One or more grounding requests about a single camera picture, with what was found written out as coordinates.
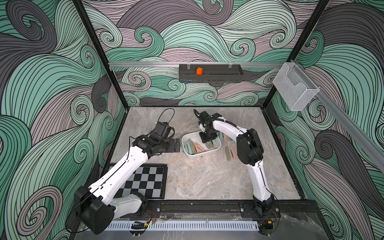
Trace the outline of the pink fruit knife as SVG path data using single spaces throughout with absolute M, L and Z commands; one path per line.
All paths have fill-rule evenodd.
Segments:
M 233 159 L 234 159 L 235 161 L 237 161 L 238 158 L 237 158 L 237 154 L 236 154 L 236 150 L 235 150 L 235 148 L 234 148 L 234 147 L 230 147 L 230 151 L 231 151 L 231 154 L 232 154 Z

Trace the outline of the olive fruit knife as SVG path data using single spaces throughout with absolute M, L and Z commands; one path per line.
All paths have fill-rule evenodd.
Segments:
M 225 152 L 226 152 L 227 161 L 230 161 L 232 159 L 232 156 L 228 146 L 225 147 Z

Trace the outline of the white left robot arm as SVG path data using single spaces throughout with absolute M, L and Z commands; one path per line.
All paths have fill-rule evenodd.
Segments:
M 130 194 L 114 200 L 128 178 L 152 156 L 180 152 L 180 139 L 154 140 L 146 135 L 135 138 L 128 152 L 110 171 L 90 186 L 79 187 L 74 194 L 72 212 L 94 234 L 102 233 L 110 223 L 127 214 L 141 211 L 145 197 Z

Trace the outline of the black white checkerboard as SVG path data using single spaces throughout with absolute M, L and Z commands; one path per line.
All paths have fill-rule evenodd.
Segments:
M 166 164 L 143 164 L 118 189 L 114 199 L 140 193 L 147 199 L 165 198 L 168 166 Z

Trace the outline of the black wall shelf tray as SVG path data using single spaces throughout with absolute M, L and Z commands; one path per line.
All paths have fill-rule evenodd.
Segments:
M 203 68 L 203 74 L 197 75 L 197 68 Z M 208 83 L 220 85 L 224 83 L 240 83 L 244 72 L 240 65 L 179 65 L 179 80 L 182 83 Z

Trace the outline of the aluminium wall rail right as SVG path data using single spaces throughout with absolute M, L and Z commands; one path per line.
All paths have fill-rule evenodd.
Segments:
M 319 92 L 316 94 L 318 99 L 325 105 L 330 113 L 336 118 L 336 120 L 342 125 L 342 127 L 349 133 L 349 135 L 357 142 L 361 149 L 367 154 L 367 156 L 374 162 L 375 166 L 383 173 L 384 172 L 384 151 L 377 146 L 369 136 L 353 121 L 353 119 L 345 113 L 338 104 L 336 104 L 332 98 L 321 87 L 317 87 L 316 83 L 306 72 L 306 70 L 297 61 L 291 60 L 299 69 L 299 75 L 302 78 L 302 82 L 307 85 L 314 85 Z

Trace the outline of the white storage box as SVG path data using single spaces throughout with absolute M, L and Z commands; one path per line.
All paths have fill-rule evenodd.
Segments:
M 201 131 L 186 134 L 182 137 L 181 144 L 188 158 L 198 158 L 217 152 L 221 146 L 221 140 L 217 137 L 207 143 L 203 143 L 200 137 Z

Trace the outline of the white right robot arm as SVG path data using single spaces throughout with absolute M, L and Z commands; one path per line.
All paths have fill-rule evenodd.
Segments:
M 218 113 L 209 115 L 206 111 L 199 113 L 194 110 L 194 114 L 199 120 L 202 130 L 199 135 L 203 143 L 216 139 L 219 132 L 236 142 L 237 157 L 247 166 L 253 185 L 255 212 L 260 217 L 267 216 L 276 200 L 265 178 L 264 148 L 257 131 L 239 127 Z

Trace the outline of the aluminium wall rail back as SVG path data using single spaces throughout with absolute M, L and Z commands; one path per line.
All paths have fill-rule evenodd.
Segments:
M 241 65 L 242 68 L 281 68 L 282 63 L 260 63 L 260 62 L 109 62 L 110 68 L 177 68 L 179 65 L 225 65 L 231 67 L 233 65 Z

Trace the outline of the clear acrylic wall holder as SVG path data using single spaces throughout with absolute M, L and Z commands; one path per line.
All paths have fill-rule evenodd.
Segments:
M 273 85 L 293 112 L 302 111 L 320 91 L 305 69 L 296 62 L 284 63 Z

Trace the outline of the black corner frame post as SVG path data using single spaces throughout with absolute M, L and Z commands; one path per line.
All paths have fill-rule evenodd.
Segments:
M 115 73 L 110 69 L 109 61 L 107 59 L 107 56 L 102 48 L 102 45 L 97 37 L 96 31 L 91 23 L 91 20 L 87 14 L 87 11 L 85 9 L 85 6 L 81 0 L 73 0 L 73 4 L 80 16 L 80 19 L 82 20 L 82 23 L 91 39 L 92 44 L 94 45 L 96 52 L 101 60 L 101 63 L 106 70 L 106 73 L 112 83 L 112 86 L 114 87 L 115 91 L 117 92 L 117 95 L 122 102 L 122 105 L 126 112 L 129 111 L 129 106 L 127 104 L 127 101 L 124 97 L 124 94 L 120 88 L 119 82 L 117 80 L 117 77 Z

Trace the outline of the orange block on shelf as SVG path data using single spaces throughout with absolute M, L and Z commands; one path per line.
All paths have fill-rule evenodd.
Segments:
M 202 75 L 203 74 L 203 68 L 197 68 L 196 74 L 197 75 Z

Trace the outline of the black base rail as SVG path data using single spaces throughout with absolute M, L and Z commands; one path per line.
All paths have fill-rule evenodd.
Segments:
M 262 210 L 254 200 L 149 200 L 146 210 L 157 217 L 176 214 L 234 214 L 241 218 L 279 217 L 287 213 L 320 213 L 315 201 L 277 200 L 268 210 Z

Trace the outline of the aluminium wall rail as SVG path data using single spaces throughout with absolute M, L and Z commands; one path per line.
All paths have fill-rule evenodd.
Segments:
M 179 65 L 225 65 L 231 67 L 233 65 L 241 65 L 242 68 L 281 68 L 282 63 L 260 63 L 260 62 L 109 62 L 110 68 L 177 68 Z
M 319 92 L 316 94 L 318 99 L 325 105 L 330 113 L 336 118 L 336 120 L 342 125 L 342 127 L 349 133 L 349 135 L 357 142 L 361 149 L 367 154 L 367 156 L 374 162 L 375 166 L 383 173 L 384 172 L 384 151 L 377 146 L 369 136 L 353 121 L 353 119 L 345 113 L 338 104 L 336 104 L 332 98 L 321 87 L 317 87 L 316 83 L 306 72 L 306 70 L 297 61 L 291 60 L 299 69 L 299 75 L 302 78 L 302 82 L 307 85 L 314 85 Z

